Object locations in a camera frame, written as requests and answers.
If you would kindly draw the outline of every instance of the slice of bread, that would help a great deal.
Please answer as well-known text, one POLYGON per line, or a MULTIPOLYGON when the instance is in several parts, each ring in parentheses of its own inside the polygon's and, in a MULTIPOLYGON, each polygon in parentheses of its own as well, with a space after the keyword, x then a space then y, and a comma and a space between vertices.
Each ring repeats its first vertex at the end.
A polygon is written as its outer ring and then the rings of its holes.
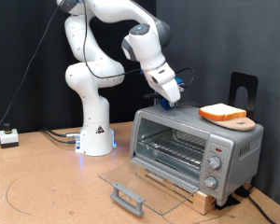
POLYGON ((244 118, 246 116, 246 111, 229 105, 217 104, 202 107, 199 110, 199 114, 206 119, 222 121, 244 118))

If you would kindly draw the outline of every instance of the wooden block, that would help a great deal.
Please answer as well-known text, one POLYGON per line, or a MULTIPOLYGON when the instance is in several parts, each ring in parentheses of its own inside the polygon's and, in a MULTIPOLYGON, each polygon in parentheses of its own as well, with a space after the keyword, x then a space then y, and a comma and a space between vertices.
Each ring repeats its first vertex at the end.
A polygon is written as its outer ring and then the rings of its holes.
POLYGON ((189 190, 184 189, 178 186, 176 183, 167 180, 159 175, 155 175, 141 166, 137 167, 137 175, 145 179, 148 183, 156 186, 157 188, 180 200, 181 202, 186 200, 184 202, 185 205, 194 209, 202 215, 205 215, 215 207, 216 199, 214 197, 203 194, 199 191, 191 195, 192 192, 190 192, 189 190))

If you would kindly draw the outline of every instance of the cable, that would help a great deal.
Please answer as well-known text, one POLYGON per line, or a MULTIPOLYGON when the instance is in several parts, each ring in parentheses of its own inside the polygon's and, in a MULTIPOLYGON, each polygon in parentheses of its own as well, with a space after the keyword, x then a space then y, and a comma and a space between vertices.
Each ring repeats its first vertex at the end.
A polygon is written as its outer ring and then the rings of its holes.
POLYGON ((76 143, 76 141, 68 141, 68 142, 61 141, 61 140, 59 140, 59 139, 57 139, 57 138, 54 138, 52 135, 50 135, 49 133, 47 133, 47 131, 45 131, 45 130, 41 130, 41 131, 43 131, 44 133, 46 133, 49 137, 51 137, 52 139, 54 139, 54 140, 57 141, 57 142, 66 143, 66 144, 75 144, 75 143, 76 143))
POLYGON ((50 130, 50 129, 48 129, 48 128, 45 128, 45 127, 43 127, 43 128, 41 129, 41 131, 47 131, 47 132, 52 133, 52 134, 54 134, 54 135, 56 135, 56 136, 58 136, 58 137, 66 137, 66 134, 55 133, 55 132, 53 132, 52 130, 50 130))
POLYGON ((193 83, 193 81, 194 81, 194 79, 195 79, 194 70, 191 69, 190 67, 184 68, 184 69, 179 70, 179 71, 177 71, 177 72, 175 72, 175 73, 177 74, 177 73, 183 72, 183 71, 185 71, 185 70, 190 70, 190 71, 192 72, 192 80, 190 81, 190 83, 189 83, 188 85, 185 85, 185 84, 181 84, 181 85, 180 85, 180 86, 181 86, 182 88, 184 88, 184 89, 188 88, 188 87, 193 83))
MULTIPOLYGON (((85 34, 85 39, 84 39, 84 44, 83 44, 83 54, 84 54, 84 61, 85 61, 85 64, 87 66, 87 68, 90 70, 90 72, 97 78, 111 78, 111 77, 98 77, 96 76, 92 70, 90 69, 90 67, 88 66, 88 63, 87 63, 87 60, 86 60, 86 53, 85 53, 85 45, 86 45, 86 38, 87 38, 87 30, 88 30, 88 24, 87 24, 87 11, 86 11, 86 5, 85 5, 85 1, 83 0, 83 4, 84 4, 84 12, 85 12, 85 30, 86 30, 86 34, 85 34)), ((135 70, 132 70, 130 72, 126 72, 126 73, 122 73, 122 74, 119 74, 119 75, 114 75, 112 77, 121 77, 121 76, 124 76, 124 75, 128 75, 132 72, 136 72, 136 71, 140 71, 141 69, 135 69, 135 70)))
POLYGON ((264 211, 260 208, 260 206, 259 206, 256 202, 254 202, 254 200, 250 197, 250 195, 248 195, 248 199, 250 200, 250 202, 252 202, 252 204, 254 204, 254 205, 258 208, 258 210, 261 212, 261 214, 262 214, 270 223, 276 224, 275 222, 273 222, 273 221, 264 213, 264 211))
POLYGON ((12 97, 12 99, 11 99, 11 101, 10 101, 10 104, 9 104, 9 106, 8 106, 8 108, 7 108, 7 112, 5 113, 5 115, 4 115, 4 116, 2 117, 2 119, 0 120, 0 125, 1 125, 1 123, 3 122, 3 120, 5 119, 5 117, 7 116, 7 113, 8 113, 8 111, 9 111, 9 109, 10 109, 10 107, 11 107, 11 105, 12 105, 14 99, 16 98, 16 96, 17 96, 17 94, 18 94, 18 92, 19 92, 19 90, 20 90, 20 88, 21 88, 21 86, 22 86, 22 83, 23 83, 24 80, 26 79, 26 76, 27 76, 27 74, 28 74, 28 70, 29 70, 30 64, 31 64, 31 62, 33 61, 33 59, 35 58, 35 56, 36 56, 36 54, 37 54, 37 52, 38 52, 38 49, 39 49, 41 43, 43 42, 43 39, 45 38, 45 36, 46 36, 46 34, 47 34, 47 31, 48 31, 48 29, 49 29, 49 26, 50 26, 50 24, 51 24, 53 18, 55 17, 55 14, 56 14, 56 12, 57 12, 59 6, 62 5, 63 2, 64 2, 64 0, 62 0, 62 2, 56 7, 56 9, 55 9, 53 15, 51 16, 51 18, 50 18, 50 20, 49 20, 49 23, 48 23, 48 25, 47 25, 46 31, 45 31, 45 33, 43 34, 42 38, 40 39, 40 41, 39 41, 39 43, 38 43, 38 46, 37 46, 36 51, 35 51, 35 54, 33 55, 33 57, 31 58, 30 62, 28 63, 28 66, 27 66, 27 68, 26 68, 25 75, 24 75, 24 77, 23 77, 22 80, 21 80, 21 84, 20 84, 20 86, 18 87, 16 93, 13 95, 13 97, 12 97))

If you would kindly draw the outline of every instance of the wooden table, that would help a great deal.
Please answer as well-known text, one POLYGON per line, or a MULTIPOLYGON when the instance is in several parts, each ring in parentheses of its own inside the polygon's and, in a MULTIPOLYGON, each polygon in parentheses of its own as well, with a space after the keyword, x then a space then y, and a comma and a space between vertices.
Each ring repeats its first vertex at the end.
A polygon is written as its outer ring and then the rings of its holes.
MULTIPOLYGON (((144 207, 143 217, 111 198, 112 187, 98 177, 130 159, 132 122, 111 124, 118 148, 103 157, 76 154, 73 145, 43 133, 20 134, 20 146, 0 148, 0 224, 3 223, 268 223, 248 200, 202 216, 184 204, 164 217, 144 207)), ((79 128, 59 130, 59 133, 79 128)), ((280 224, 280 205, 257 189, 251 197, 280 224)))

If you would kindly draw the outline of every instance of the oven vent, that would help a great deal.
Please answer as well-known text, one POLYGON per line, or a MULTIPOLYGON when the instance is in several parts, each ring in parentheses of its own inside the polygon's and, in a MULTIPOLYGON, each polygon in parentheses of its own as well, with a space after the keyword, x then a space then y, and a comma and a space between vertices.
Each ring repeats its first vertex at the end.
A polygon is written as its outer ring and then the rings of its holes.
POLYGON ((246 154, 249 151, 250 151, 250 143, 241 148, 240 157, 243 156, 244 154, 246 154))

